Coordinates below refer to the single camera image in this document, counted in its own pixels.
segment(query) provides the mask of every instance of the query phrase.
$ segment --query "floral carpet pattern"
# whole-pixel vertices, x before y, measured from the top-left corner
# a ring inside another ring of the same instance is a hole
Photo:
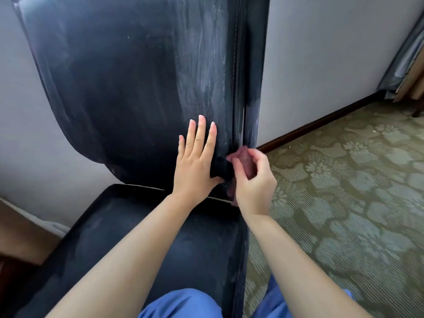
[[[268,154],[271,215],[374,317],[424,317],[424,116],[412,112],[373,103]],[[247,317],[270,273],[251,236]]]

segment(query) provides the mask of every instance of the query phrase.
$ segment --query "blue pants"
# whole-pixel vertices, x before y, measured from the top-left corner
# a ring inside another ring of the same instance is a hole
[[[163,295],[141,311],[138,318],[222,318],[221,308],[209,295],[182,289]],[[252,318],[292,318],[286,301],[271,276],[264,298]]]

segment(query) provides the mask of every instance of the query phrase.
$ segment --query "left hand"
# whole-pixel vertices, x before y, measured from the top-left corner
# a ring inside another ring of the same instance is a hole
[[[173,195],[182,196],[190,207],[194,208],[202,202],[218,184],[224,182],[220,177],[210,178],[210,168],[213,152],[215,150],[217,129],[211,123],[209,136],[204,145],[206,132],[206,119],[199,115],[199,127],[190,120],[187,141],[180,135],[178,145],[177,166],[174,175]]]

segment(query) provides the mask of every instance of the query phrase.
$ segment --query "finger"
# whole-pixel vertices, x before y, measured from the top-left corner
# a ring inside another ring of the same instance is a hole
[[[215,150],[216,134],[216,125],[215,122],[212,122],[211,127],[209,128],[208,140],[206,141],[205,148],[203,149],[203,153],[201,155],[201,159],[207,161],[208,163],[212,161],[213,152]]]
[[[224,183],[224,179],[220,178],[219,176],[216,176],[214,178],[211,178],[211,187],[212,189],[217,186],[218,184]]]
[[[179,136],[179,141],[178,141],[178,156],[177,156],[177,160],[181,160],[184,156],[184,145],[185,141],[184,141],[184,136],[180,135]]]
[[[205,132],[206,132],[206,118],[199,115],[199,124],[197,126],[196,139],[194,140],[193,152],[191,153],[194,157],[200,157],[203,151],[203,145],[205,144]]]
[[[233,158],[232,163],[233,163],[234,174],[236,176],[237,182],[246,181],[247,176],[243,169],[243,165],[241,164],[241,161],[237,158]]]
[[[263,154],[260,150],[255,148],[249,148],[248,152],[256,164],[258,173],[263,171],[271,171],[267,155]]]
[[[189,157],[191,152],[193,151],[195,131],[196,131],[196,122],[193,119],[190,119],[190,123],[188,124],[188,132],[187,132],[187,139],[186,139],[186,147],[184,150],[184,157]]]

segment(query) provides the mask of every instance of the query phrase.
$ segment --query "chair seat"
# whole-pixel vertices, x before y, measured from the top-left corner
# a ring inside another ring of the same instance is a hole
[[[45,317],[166,195],[146,187],[108,187],[2,317]],[[145,305],[170,291],[194,288],[209,294],[222,308],[224,317],[241,317],[247,252],[248,229],[239,210],[224,201],[207,198],[193,210],[178,233]]]

